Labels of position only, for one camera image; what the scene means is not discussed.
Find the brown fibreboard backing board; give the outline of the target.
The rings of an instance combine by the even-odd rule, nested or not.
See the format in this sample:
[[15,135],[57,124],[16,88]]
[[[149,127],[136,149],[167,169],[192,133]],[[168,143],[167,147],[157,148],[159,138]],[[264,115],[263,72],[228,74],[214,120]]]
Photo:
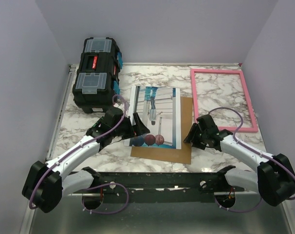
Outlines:
[[193,100],[181,97],[181,149],[132,147],[130,156],[142,159],[191,164],[191,145],[183,143],[192,126]]

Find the printed lantern photo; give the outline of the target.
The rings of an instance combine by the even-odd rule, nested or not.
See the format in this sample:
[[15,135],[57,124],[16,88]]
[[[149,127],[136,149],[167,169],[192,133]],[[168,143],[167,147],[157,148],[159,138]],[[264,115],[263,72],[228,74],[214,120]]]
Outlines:
[[149,133],[125,140],[125,146],[182,148],[179,88],[133,86],[129,104],[129,115],[137,113]]

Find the pink picture frame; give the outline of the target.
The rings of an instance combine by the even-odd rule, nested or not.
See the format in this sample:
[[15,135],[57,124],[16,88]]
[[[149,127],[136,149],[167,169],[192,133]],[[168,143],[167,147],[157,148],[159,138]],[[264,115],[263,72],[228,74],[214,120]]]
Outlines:
[[242,85],[242,90],[244,93],[244,97],[247,104],[248,113],[250,115],[251,127],[241,127],[238,132],[241,133],[257,133],[258,125],[256,121],[256,116],[254,114],[252,102],[249,96],[248,88],[245,82],[243,71],[241,70],[224,70],[224,69],[190,69],[190,78],[191,78],[191,90],[192,90],[192,98],[193,98],[193,112],[194,112],[194,121],[199,117],[198,111],[198,99],[197,99],[197,88],[196,88],[196,79],[195,74],[215,74],[215,75],[239,75],[240,82]]

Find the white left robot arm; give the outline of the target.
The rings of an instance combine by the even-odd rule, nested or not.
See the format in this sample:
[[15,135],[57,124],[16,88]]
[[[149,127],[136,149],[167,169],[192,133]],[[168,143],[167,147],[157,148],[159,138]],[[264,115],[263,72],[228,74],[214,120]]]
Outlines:
[[37,161],[31,166],[22,189],[29,208],[39,208],[48,213],[66,195],[80,190],[96,192],[102,185],[99,173],[89,167],[77,173],[73,170],[116,137],[124,140],[148,133],[150,130],[137,113],[127,117],[121,109],[111,107],[71,149],[46,163]]

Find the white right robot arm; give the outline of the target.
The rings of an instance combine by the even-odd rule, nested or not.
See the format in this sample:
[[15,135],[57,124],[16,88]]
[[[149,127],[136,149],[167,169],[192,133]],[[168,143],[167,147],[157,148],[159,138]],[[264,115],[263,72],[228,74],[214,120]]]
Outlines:
[[211,115],[197,118],[184,139],[192,147],[206,147],[229,154],[247,165],[251,171],[231,168],[216,178],[221,191],[242,187],[260,195],[271,206],[285,200],[295,199],[295,173],[289,159],[283,155],[272,155],[239,140],[234,132],[219,130]]

